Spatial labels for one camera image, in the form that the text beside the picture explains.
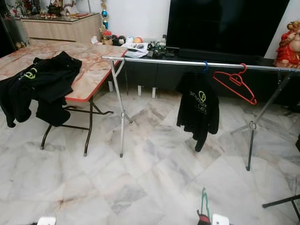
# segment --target marble floor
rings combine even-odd
[[[273,105],[260,120],[250,172],[245,169],[249,132],[229,131],[253,119],[263,105],[220,98],[220,125],[200,153],[176,127],[180,95],[150,90],[122,93],[133,124],[125,127],[125,154],[119,158],[120,110],[115,92],[96,97],[89,152],[86,131],[58,127],[40,142],[47,124],[34,116],[13,129],[0,112],[0,224],[18,225],[54,216],[57,225],[196,225],[202,188],[210,214],[234,225],[295,225],[290,203],[261,204],[300,194],[298,114]],[[37,103],[31,105],[33,114]],[[74,112],[68,124],[87,126]]]

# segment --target folding table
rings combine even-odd
[[[88,130],[84,148],[84,156],[86,156],[92,132],[93,114],[106,115],[108,113],[113,113],[112,111],[101,112],[93,102],[93,95],[97,92],[98,88],[103,84],[111,71],[110,62],[102,59],[102,55],[122,57],[127,51],[127,48],[64,41],[57,41],[51,44],[32,45],[0,59],[0,80],[14,76],[30,66],[35,57],[41,59],[52,58],[62,51],[65,51],[71,57],[82,61],[80,73],[74,79],[72,84],[73,92],[66,95],[66,100],[90,103],[90,110],[88,111],[78,110],[76,107],[72,106],[68,106],[65,109],[88,113],[90,115],[90,125],[88,128],[70,125],[61,125],[61,127]],[[44,134],[41,149],[44,149],[45,140],[51,128],[52,125],[49,125]]]

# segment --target red table edge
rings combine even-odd
[[[128,50],[126,50],[121,57],[124,57]],[[65,97],[68,101],[74,101],[74,102],[87,102],[90,100],[90,98],[96,93],[98,88],[103,84],[103,82],[107,79],[108,75],[112,72],[112,69],[110,69],[107,74],[103,77],[102,81],[97,85],[97,87],[91,92],[91,94],[86,99],[78,99],[78,98],[72,98],[72,97]]]

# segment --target black jacket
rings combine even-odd
[[[193,133],[196,151],[203,147],[207,132],[216,134],[219,127],[219,99],[207,81],[207,74],[185,74],[177,90],[182,94],[177,126]]]
[[[61,52],[52,59],[35,58],[33,63],[15,76],[0,81],[0,106],[11,128],[15,126],[15,119],[24,122],[30,117],[31,99],[38,101],[36,116],[54,126],[70,117],[62,105],[66,104],[64,96],[73,91],[71,85],[82,62]]]

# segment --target marble tabletop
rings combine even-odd
[[[25,69],[32,64],[35,57],[47,59],[65,51],[71,57],[82,61],[80,73],[72,84],[73,92],[66,95],[66,100],[86,102],[110,73],[109,61],[103,60],[102,56],[121,57],[126,50],[117,46],[62,41],[32,45],[0,58],[0,80]]]

